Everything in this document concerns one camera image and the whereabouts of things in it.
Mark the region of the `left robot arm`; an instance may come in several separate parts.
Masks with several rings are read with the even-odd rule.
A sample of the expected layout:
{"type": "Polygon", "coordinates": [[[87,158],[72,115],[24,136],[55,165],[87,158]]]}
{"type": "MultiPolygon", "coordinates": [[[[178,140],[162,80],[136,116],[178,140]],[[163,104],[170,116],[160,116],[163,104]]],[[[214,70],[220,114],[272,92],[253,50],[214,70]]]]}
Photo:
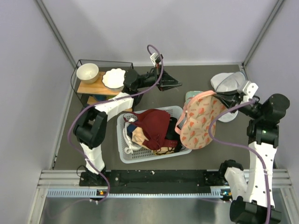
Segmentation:
{"type": "Polygon", "coordinates": [[[169,75],[162,67],[155,66],[146,74],[140,75],[132,68],[124,73],[122,91],[116,97],[87,105],[73,122],[71,128],[80,146],[90,171],[90,180],[101,185],[106,174],[102,171],[105,163],[102,158],[101,144],[106,136],[108,121],[119,113],[138,104],[144,93],[157,87],[160,91],[180,87],[182,83],[169,75]]]}

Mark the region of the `floral mesh laundry bag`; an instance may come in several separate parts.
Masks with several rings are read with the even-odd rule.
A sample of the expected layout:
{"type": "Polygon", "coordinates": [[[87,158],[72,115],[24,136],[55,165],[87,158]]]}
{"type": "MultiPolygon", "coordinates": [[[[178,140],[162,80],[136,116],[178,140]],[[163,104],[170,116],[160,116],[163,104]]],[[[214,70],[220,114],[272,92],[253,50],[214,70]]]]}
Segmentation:
{"type": "Polygon", "coordinates": [[[201,149],[212,141],[208,132],[211,122],[222,112],[225,105],[215,97],[214,91],[201,92],[188,98],[178,119],[175,132],[182,145],[188,149],[201,149]]]}

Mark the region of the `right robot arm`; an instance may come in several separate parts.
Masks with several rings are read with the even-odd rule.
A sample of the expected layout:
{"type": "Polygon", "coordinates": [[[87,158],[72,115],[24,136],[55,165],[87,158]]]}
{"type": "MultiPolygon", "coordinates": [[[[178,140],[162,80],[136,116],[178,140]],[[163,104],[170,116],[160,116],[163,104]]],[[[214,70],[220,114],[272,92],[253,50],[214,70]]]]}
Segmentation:
{"type": "Polygon", "coordinates": [[[218,173],[222,184],[229,185],[232,202],[230,220],[236,224],[278,224],[282,213],[275,208],[272,195],[273,163],[279,145],[279,122],[290,107],[289,99],[280,93],[271,95],[264,103],[259,97],[237,91],[217,93],[228,112],[239,111],[251,119],[247,127],[249,176],[234,160],[224,161],[218,173]]]}

